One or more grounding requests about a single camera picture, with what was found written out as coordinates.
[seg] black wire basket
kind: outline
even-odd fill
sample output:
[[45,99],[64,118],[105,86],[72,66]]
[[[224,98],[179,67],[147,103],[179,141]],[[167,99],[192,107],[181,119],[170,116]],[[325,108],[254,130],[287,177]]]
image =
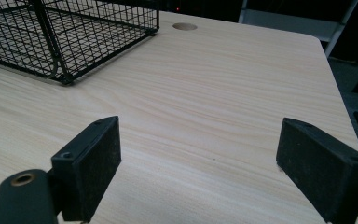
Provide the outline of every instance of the black wire basket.
[[158,30],[158,0],[0,0],[0,64],[70,83]]

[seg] dark floor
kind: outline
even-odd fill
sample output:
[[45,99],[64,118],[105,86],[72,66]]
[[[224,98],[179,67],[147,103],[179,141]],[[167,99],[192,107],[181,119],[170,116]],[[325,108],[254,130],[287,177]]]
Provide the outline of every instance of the dark floor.
[[358,83],[358,64],[335,59],[329,59],[328,62],[358,137],[358,93],[353,92]]

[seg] light wood tabletop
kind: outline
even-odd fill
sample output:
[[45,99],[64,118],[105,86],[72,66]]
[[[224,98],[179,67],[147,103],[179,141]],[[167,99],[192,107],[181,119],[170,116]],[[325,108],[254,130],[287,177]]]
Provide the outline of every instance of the light wood tabletop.
[[161,12],[156,36],[75,85],[0,68],[0,183],[49,170],[91,122],[115,115],[122,163],[95,224],[324,223],[276,165],[282,119],[358,150],[317,38]]

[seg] wooden table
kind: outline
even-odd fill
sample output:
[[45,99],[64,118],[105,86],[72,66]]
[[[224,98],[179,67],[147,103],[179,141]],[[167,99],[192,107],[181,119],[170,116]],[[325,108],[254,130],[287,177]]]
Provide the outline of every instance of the wooden table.
[[119,115],[123,162],[92,223],[323,223],[275,161],[284,117],[358,150],[318,39],[165,12],[160,25],[74,86],[0,69],[0,182]]

